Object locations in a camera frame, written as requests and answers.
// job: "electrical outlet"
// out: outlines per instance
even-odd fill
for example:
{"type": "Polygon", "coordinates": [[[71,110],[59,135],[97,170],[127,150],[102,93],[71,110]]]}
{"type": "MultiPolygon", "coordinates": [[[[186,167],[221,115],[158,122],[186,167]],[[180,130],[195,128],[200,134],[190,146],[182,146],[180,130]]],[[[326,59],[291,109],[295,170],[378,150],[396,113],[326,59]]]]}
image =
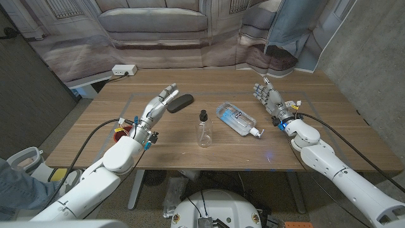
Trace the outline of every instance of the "electrical outlet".
{"type": "Polygon", "coordinates": [[[113,74],[116,76],[123,76],[125,75],[125,72],[128,72],[129,76],[133,76],[137,70],[137,66],[134,64],[115,65],[112,69],[113,74]]]}

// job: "yellow object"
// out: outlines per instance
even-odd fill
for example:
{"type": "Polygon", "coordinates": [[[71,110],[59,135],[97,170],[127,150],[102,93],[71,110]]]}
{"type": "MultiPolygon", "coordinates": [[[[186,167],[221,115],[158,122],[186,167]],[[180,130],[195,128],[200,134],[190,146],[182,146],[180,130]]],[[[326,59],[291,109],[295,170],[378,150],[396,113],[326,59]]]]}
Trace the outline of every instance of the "yellow object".
{"type": "Polygon", "coordinates": [[[285,228],[314,228],[311,222],[285,222],[285,228]]]}
{"type": "Polygon", "coordinates": [[[53,173],[49,181],[60,181],[66,175],[67,171],[68,171],[67,168],[58,168],[53,173]]]}
{"type": "Polygon", "coordinates": [[[122,130],[125,130],[125,129],[123,129],[122,127],[119,127],[117,129],[115,129],[115,132],[119,132],[119,131],[122,131],[122,130]]]}

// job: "clear plastic bottle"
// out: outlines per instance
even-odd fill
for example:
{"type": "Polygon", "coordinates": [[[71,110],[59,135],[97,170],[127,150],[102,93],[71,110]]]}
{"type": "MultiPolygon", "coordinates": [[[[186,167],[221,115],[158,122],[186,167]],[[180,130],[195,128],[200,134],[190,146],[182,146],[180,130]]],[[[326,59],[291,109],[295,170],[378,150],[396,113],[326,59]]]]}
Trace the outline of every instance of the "clear plastic bottle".
{"type": "Polygon", "coordinates": [[[206,110],[201,110],[198,123],[196,125],[197,143],[200,147],[208,147],[213,138],[213,122],[208,118],[206,110]]]}
{"type": "Polygon", "coordinates": [[[260,131],[254,127],[256,120],[228,101],[217,107],[216,116],[228,124],[229,127],[233,128],[233,130],[236,130],[241,136],[246,136],[248,133],[251,133],[260,138],[264,131],[260,133],[260,131]]]}

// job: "wooden table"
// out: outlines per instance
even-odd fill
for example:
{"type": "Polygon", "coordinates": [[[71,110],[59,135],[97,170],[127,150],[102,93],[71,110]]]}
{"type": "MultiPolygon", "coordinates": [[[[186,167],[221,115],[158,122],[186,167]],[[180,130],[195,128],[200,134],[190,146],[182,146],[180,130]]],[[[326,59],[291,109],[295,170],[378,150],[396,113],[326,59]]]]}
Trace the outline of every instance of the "wooden table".
{"type": "MultiPolygon", "coordinates": [[[[282,79],[269,77],[285,101],[302,100],[299,109],[331,125],[365,156],[387,172],[400,172],[402,163],[356,113],[323,72],[293,72],[282,79]]],[[[153,128],[159,139],[146,151],[137,168],[194,170],[271,170],[303,171],[284,134],[271,124],[271,116],[252,95],[262,76],[250,70],[139,70],[134,77],[106,84],[75,125],[46,160],[50,167],[67,167],[89,133],[99,124],[118,117],[133,120],[146,104],[165,87],[176,82],[180,94],[192,94],[195,101],[178,113],[166,112],[153,128]],[[240,136],[216,117],[216,108],[225,101],[256,119],[256,128],[265,129],[261,139],[240,136]],[[213,143],[200,148],[195,124],[205,109],[213,121],[213,143]]],[[[317,128],[337,156],[353,169],[374,171],[332,132],[309,118],[304,121],[317,128]]],[[[116,124],[100,129],[89,141],[75,167],[85,168],[114,144],[116,124]]]]}

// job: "printed backdrop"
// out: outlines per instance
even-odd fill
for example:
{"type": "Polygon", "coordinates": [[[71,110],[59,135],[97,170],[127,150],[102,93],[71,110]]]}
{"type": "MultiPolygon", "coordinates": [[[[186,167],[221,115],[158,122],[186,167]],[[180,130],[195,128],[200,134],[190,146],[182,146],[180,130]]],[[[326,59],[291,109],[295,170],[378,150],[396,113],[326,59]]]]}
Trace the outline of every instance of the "printed backdrop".
{"type": "Polygon", "coordinates": [[[249,67],[277,77],[298,65],[311,71],[350,2],[0,0],[63,82],[107,72],[115,64],[249,67]],[[331,18],[339,20],[331,23],[331,18]]]}

